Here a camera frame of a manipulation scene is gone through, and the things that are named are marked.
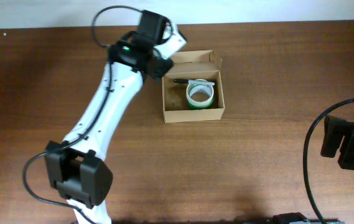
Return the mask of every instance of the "cardboard box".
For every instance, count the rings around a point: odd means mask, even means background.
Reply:
[[[164,122],[205,121],[221,119],[225,110],[221,82],[222,59],[213,50],[178,52],[172,56],[174,67],[164,75]],[[215,82],[214,103],[209,109],[191,110],[186,98],[188,84],[174,83],[175,78],[206,79]]]

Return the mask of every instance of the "brown wooden surface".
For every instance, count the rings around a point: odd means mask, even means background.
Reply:
[[[116,41],[131,27],[99,29]],[[183,50],[223,57],[226,110],[220,121],[164,124],[161,84],[148,80],[109,147],[115,220],[233,220],[302,212],[314,218],[302,179],[302,145],[324,109],[354,97],[354,21],[181,26]],[[0,223],[70,223],[70,209],[34,200],[22,166],[61,141],[83,114],[106,52],[88,28],[0,30]],[[354,121],[354,105],[333,113]],[[327,218],[354,223],[354,171],[310,143],[310,183]],[[43,161],[32,188],[59,199]]]

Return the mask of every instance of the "wooden table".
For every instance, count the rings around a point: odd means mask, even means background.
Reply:
[[[114,42],[135,27],[98,29]],[[164,124],[161,84],[148,80],[109,147],[115,220],[185,222],[315,218],[302,178],[302,147],[315,117],[354,97],[354,21],[180,26],[183,50],[223,57],[226,110],[220,121]],[[24,163],[61,141],[103,73],[106,52],[89,28],[0,30],[0,223],[70,223],[73,212],[24,190]],[[333,113],[354,121],[354,105]],[[323,124],[310,143],[310,183],[324,217],[354,223],[354,171],[320,156]],[[43,160],[28,173],[43,197]]]

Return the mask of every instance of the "white robotic arm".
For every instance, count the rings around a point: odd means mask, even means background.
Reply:
[[[44,155],[51,187],[73,205],[79,224],[111,223],[105,197],[113,175],[103,162],[111,137],[147,76],[161,78],[173,66],[171,55],[185,44],[177,25],[142,11],[137,31],[108,47],[101,83],[81,119],[63,143],[50,141],[47,145]]]

